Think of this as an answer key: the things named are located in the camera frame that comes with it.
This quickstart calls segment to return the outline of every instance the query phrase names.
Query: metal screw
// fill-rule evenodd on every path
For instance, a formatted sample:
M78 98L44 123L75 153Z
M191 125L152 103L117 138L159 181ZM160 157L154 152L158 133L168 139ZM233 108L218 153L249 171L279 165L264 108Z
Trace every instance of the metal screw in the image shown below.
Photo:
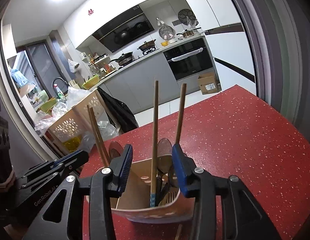
M104 168L102 169L103 174L109 174L112 170L110 168Z
M230 180L231 180L232 182L237 182L237 181L239 181L239 178L238 178L237 176L235 176L235 175L231 175L231 176L230 176Z
M194 171L195 171L196 173L201 174L201 173L204 172L204 169L203 169L203 168L200 168L200 167L196 167L196 168L194 169Z
M68 176L68 177L66 178L66 181L67 181L67 182L73 182L74 179L75 179L75 176L70 175L70 176Z

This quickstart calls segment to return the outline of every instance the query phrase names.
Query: chopstick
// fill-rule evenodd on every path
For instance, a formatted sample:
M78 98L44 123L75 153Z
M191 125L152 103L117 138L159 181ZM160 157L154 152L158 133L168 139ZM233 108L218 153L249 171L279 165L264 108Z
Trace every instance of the chopstick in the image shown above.
M177 119L177 131L176 131L175 143L179 143L179 140L181 139L184 107L185 107L185 95L186 95L186 84L183 83L182 89L181 89L180 102L179 102L179 112L178 112L178 119Z
M179 237L181 236L182 228L183 228L183 225L182 225L182 224L179 224L179 225L178 225L178 228L177 228L175 240L179 240Z
M110 165L111 160L110 160L110 157L107 153L107 150L106 150L103 138L101 136L101 133L99 131L97 121L95 118L95 114L94 114L94 110L92 107L89 107L88 105L87 105L87 110L88 110L89 118L91 121L92 130L93 130L93 133L95 136L98 153L99 153L105 167L108 167Z
M150 207L155 207L157 177L157 140L158 140L158 80L154 86L154 120L153 120L153 152L151 166L151 199Z

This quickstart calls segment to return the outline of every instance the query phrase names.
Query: red countertop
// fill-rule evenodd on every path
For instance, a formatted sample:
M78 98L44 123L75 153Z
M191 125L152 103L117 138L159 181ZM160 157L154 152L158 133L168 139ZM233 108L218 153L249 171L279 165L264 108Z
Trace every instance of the red countertop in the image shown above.
M159 139L175 140L178 113L159 120ZM133 145L134 159L151 157L152 123L114 139ZM310 213L310 144L276 110L245 89L234 86L185 109L180 145L197 166L212 175L239 176L276 226L291 239ZM102 162L93 148L81 177L93 175ZM88 240L88 204L84 201L83 239ZM217 239L221 239L217 201ZM146 225L113 215L117 240L174 239L178 224ZM188 239L190 222L183 223Z

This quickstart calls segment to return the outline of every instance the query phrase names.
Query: black bag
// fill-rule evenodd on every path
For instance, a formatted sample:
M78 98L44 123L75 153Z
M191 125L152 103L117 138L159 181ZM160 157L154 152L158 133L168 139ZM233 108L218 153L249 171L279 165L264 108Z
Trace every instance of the black bag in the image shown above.
M133 115L132 111L123 102L111 97L100 87L97 88L98 92L102 96L106 106L117 119L122 131L129 132L138 128L138 123ZM108 116L112 125L115 126L113 120Z

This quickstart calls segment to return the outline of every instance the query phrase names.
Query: yellow bowl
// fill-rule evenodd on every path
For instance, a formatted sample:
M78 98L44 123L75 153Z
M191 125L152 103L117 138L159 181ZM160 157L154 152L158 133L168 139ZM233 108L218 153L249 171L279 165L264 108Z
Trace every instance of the yellow bowl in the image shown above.
M82 88L90 90L93 86L97 85L99 82L99 76L93 76L90 80L82 85Z
M56 103L57 103L57 99L56 98L51 98L46 103L42 104L39 109L41 111L43 111L44 113L46 113L46 114L52 115L52 109L56 105Z

